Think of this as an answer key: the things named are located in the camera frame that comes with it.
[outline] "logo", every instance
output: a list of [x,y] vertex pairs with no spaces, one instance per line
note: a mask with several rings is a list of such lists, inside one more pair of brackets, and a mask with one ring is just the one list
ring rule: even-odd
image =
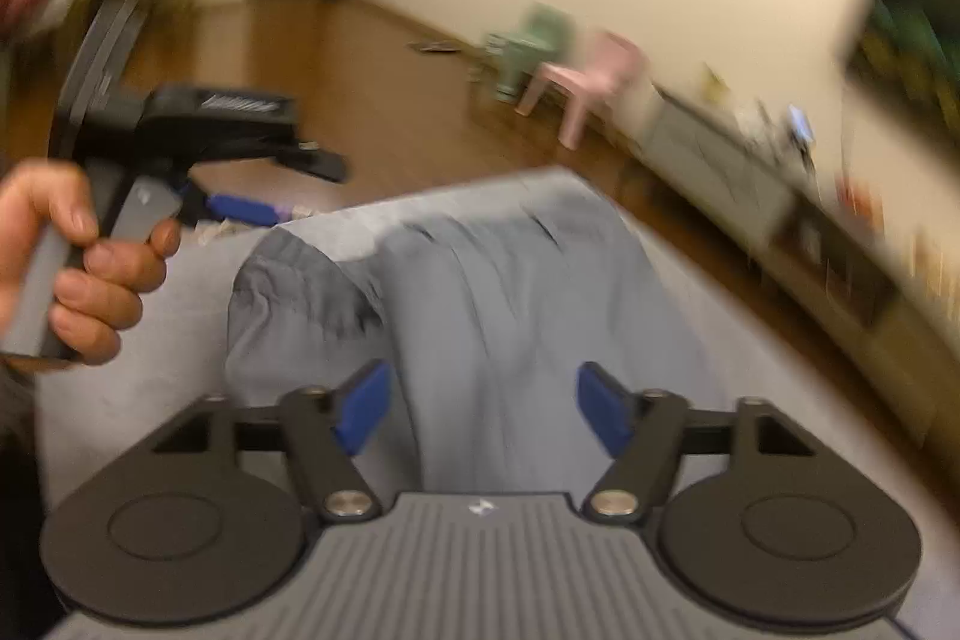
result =
[[481,497],[477,501],[472,501],[467,505],[467,509],[474,515],[479,515],[483,518],[485,515],[490,515],[494,510],[496,510],[496,505],[492,501],[488,501]]
[[205,100],[200,109],[232,109],[236,112],[276,112],[280,104],[276,101],[262,101],[259,98],[243,95],[214,94]]

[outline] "gray handle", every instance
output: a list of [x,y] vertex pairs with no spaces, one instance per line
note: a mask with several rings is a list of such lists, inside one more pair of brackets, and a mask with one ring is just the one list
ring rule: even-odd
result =
[[[112,164],[91,163],[86,167],[93,194],[93,206],[101,221],[101,236],[123,242],[146,242],[154,226],[179,212],[181,199],[167,185],[152,177],[138,177],[123,193],[123,170]],[[122,206],[114,211],[117,201]],[[109,220],[112,225],[104,225]],[[64,266],[83,266],[83,253],[47,224],[32,255],[23,289],[6,335],[0,339],[0,353],[10,356],[72,359],[74,351],[53,332],[47,313],[54,300],[54,280]]]

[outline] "black circular disc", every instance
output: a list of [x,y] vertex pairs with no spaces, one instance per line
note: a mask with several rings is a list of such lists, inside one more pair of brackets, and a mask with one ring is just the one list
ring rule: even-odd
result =
[[859,476],[701,480],[664,509],[659,550],[701,597],[794,630],[865,623],[894,608],[920,564],[910,517]]
[[41,555],[66,598],[115,621],[189,624],[251,603],[291,570],[299,503],[238,469],[187,461],[104,471],[56,508]]

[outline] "chair backrest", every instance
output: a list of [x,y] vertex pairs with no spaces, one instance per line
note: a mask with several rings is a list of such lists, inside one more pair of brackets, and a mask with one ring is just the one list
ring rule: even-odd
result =
[[640,48],[629,39],[609,31],[600,31],[584,71],[611,85],[619,85],[637,76],[645,60],[646,56]]
[[570,38],[570,18],[552,6],[534,4],[523,22],[523,30],[565,49]]

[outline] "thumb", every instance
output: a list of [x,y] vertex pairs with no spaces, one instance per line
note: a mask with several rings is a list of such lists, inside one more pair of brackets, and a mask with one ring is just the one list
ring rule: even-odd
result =
[[0,185],[0,279],[18,279],[50,220],[72,244],[97,238],[90,186],[75,164],[30,161]]

